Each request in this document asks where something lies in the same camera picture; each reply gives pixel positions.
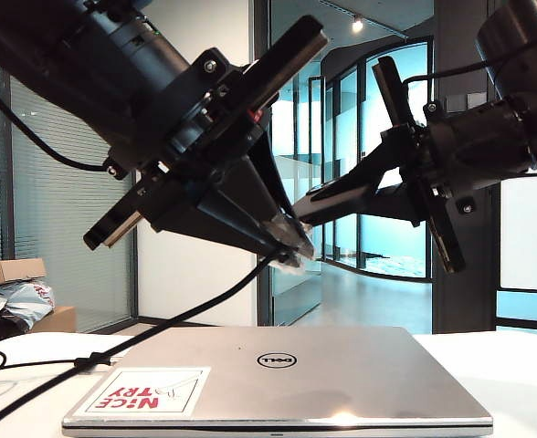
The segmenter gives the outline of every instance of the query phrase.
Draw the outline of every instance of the sticker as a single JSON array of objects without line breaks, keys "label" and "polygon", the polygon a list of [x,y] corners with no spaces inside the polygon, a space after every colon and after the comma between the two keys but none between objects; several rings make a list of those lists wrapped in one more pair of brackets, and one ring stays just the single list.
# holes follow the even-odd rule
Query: sticker
[{"label": "sticker", "polygon": [[188,417],[209,372],[209,367],[119,368],[74,415],[135,419],[137,416]]}]

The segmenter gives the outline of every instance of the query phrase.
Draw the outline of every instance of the screw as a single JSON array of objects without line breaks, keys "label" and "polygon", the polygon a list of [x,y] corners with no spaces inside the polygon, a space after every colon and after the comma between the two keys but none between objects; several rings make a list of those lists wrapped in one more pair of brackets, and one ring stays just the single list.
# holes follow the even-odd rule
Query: screw
[{"label": "screw", "polygon": [[204,63],[205,73],[214,73],[216,71],[217,63],[210,59]]}]

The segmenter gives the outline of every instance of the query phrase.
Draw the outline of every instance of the white table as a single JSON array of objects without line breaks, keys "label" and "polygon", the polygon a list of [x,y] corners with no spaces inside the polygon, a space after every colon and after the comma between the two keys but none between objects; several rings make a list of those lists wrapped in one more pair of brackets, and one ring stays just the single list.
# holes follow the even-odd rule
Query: white table
[{"label": "white table", "polygon": [[[34,333],[0,342],[7,363],[68,359],[105,350],[128,337]],[[494,418],[495,438],[537,437],[537,336],[514,331],[419,335],[416,339]],[[0,372],[0,409],[66,370],[48,365]],[[61,437],[61,419],[107,367],[77,376],[0,422],[0,437]]]}]

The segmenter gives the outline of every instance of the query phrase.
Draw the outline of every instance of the white wall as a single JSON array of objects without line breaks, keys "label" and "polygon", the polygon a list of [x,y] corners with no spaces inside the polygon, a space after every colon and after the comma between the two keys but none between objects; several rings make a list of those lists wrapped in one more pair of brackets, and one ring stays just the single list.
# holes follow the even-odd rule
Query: white wall
[{"label": "white wall", "polygon": [[501,193],[501,285],[537,289],[537,178],[503,182]]},{"label": "white wall", "polygon": [[[188,62],[210,47],[217,47],[232,64],[250,61],[248,0],[153,0],[143,12]],[[144,317],[169,318],[186,311],[232,287],[256,264],[256,256],[246,251],[156,234],[146,221],[138,233],[139,315]],[[191,321],[256,325],[256,295],[253,281]]]}]

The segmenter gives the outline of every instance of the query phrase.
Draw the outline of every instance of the laptop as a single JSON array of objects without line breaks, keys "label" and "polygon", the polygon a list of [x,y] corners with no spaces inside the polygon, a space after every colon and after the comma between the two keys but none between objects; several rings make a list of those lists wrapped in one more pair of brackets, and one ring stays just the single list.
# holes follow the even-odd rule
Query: laptop
[{"label": "laptop", "polygon": [[488,412],[402,328],[172,328],[67,414],[74,437],[431,437]]}]

